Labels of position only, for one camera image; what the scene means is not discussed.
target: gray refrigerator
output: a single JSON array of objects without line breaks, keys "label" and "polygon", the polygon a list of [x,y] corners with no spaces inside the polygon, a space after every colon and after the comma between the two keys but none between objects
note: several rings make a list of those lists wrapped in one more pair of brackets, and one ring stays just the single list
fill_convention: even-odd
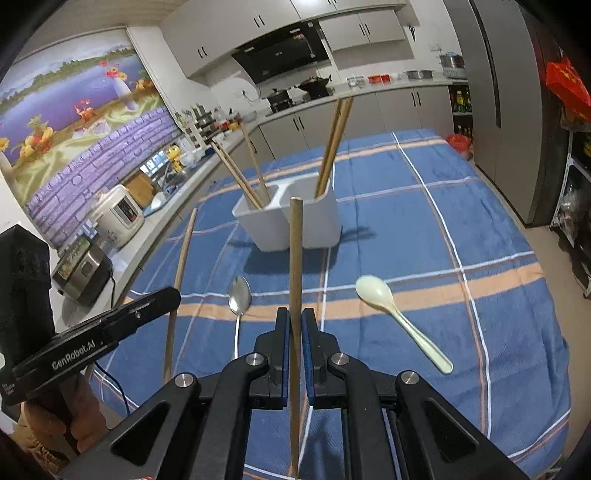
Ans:
[{"label": "gray refrigerator", "polygon": [[466,64],[478,167],[524,225],[548,225],[568,148],[560,101],[545,86],[551,34],[515,0],[443,0]]}]

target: metal spoon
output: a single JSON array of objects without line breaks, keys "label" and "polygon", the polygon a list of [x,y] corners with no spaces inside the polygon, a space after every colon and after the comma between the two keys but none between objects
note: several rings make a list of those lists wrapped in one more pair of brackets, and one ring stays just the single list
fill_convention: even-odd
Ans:
[{"label": "metal spoon", "polygon": [[244,277],[236,277],[230,284],[228,292],[230,310],[237,315],[236,331],[234,333],[234,356],[232,359],[238,358],[238,330],[240,328],[240,319],[242,314],[251,306],[252,296],[251,287]]},{"label": "metal spoon", "polygon": [[365,303],[392,315],[442,373],[452,373],[453,364],[450,359],[397,309],[392,291],[384,280],[373,275],[363,275],[355,282],[355,290]]}]

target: kitchen countertop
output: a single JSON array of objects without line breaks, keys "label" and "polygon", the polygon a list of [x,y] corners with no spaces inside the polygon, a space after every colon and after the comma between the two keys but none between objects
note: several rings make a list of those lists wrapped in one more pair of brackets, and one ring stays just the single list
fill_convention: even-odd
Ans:
[{"label": "kitchen countertop", "polygon": [[[433,78],[430,80],[395,80],[385,85],[370,85],[363,87],[349,87],[347,83],[333,86],[334,94],[323,97],[317,100],[311,100],[288,108],[279,113],[269,116],[261,116],[265,112],[259,112],[256,120],[248,122],[246,127],[249,132],[252,132],[260,125],[272,122],[278,118],[290,115],[295,112],[300,112],[307,108],[311,108],[324,103],[333,102],[339,98],[348,96],[365,95],[367,93],[383,92],[386,90],[395,90],[412,87],[423,86],[441,86],[441,85],[465,85],[467,80],[449,79],[443,76],[440,72],[433,72]],[[223,140],[223,146],[231,153],[243,141],[242,131],[236,130],[227,134]],[[115,298],[120,298],[127,290],[127,287],[136,270],[141,265],[144,257],[148,254],[151,247],[161,238],[167,227],[178,215],[178,211],[191,198],[195,190],[206,181],[208,175],[213,172],[220,162],[217,155],[213,155],[206,160],[203,165],[198,168],[193,175],[171,196],[166,205],[155,213],[149,215],[145,219],[144,224],[139,229],[138,233],[120,250],[113,251],[109,254],[113,262],[113,279],[116,282]],[[113,285],[108,282],[99,298],[92,308],[77,306],[73,301],[67,297],[64,298],[64,303],[61,312],[54,312],[55,317],[59,316],[57,325],[73,326],[83,320],[92,318],[96,315],[105,312],[111,308],[111,292]]]}]

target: beige floor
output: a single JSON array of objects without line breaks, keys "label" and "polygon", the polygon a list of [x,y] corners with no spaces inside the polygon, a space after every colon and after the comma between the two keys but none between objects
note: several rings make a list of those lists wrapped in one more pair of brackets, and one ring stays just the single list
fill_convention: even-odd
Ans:
[{"label": "beige floor", "polygon": [[565,449],[565,454],[568,455],[591,420],[591,300],[583,297],[583,290],[574,279],[569,254],[558,244],[558,235],[546,226],[524,228],[497,189],[479,173],[495,192],[538,257],[554,299],[562,335],[569,344],[572,410]]}]

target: spoon handle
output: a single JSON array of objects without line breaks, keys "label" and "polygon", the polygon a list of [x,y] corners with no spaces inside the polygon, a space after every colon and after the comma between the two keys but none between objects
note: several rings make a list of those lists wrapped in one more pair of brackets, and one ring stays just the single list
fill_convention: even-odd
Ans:
[{"label": "spoon handle", "polygon": [[451,360],[439,349],[431,339],[425,335],[421,330],[416,328],[409,319],[407,319],[396,307],[391,308],[390,314],[397,320],[397,322],[406,330],[406,332],[415,341],[418,347],[429,357],[431,362],[443,374],[450,374],[453,370]]},{"label": "spoon handle", "polygon": [[240,329],[240,319],[242,318],[242,313],[236,317],[236,330],[234,331],[234,356],[232,360],[238,358],[238,330]]}]

